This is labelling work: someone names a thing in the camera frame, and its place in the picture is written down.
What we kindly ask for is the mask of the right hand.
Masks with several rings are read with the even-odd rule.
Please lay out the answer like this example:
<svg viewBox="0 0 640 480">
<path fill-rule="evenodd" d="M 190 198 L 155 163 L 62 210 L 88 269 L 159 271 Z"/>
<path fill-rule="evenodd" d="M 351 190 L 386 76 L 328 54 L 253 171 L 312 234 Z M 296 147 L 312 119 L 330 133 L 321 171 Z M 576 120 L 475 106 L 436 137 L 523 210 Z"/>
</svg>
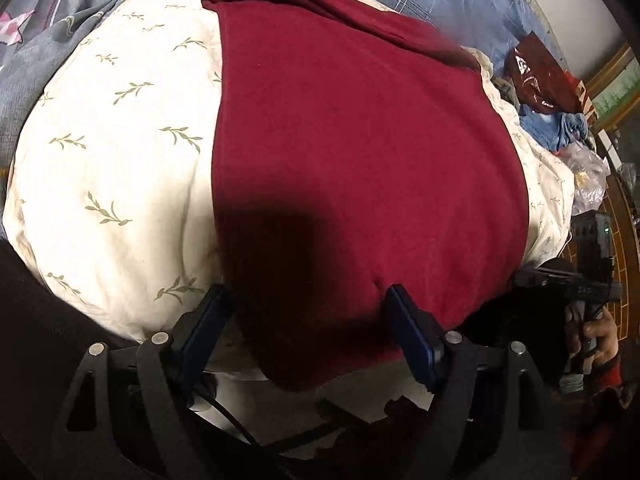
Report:
<svg viewBox="0 0 640 480">
<path fill-rule="evenodd" d="M 576 304 L 565 309 L 566 334 L 570 358 L 582 352 L 582 340 L 594 339 L 596 350 L 591 356 L 582 358 L 582 372 L 589 374 L 594 366 L 603 366 L 614 360 L 618 353 L 617 326 L 612 314 L 603 309 L 591 322 L 582 322 Z"/>
</svg>

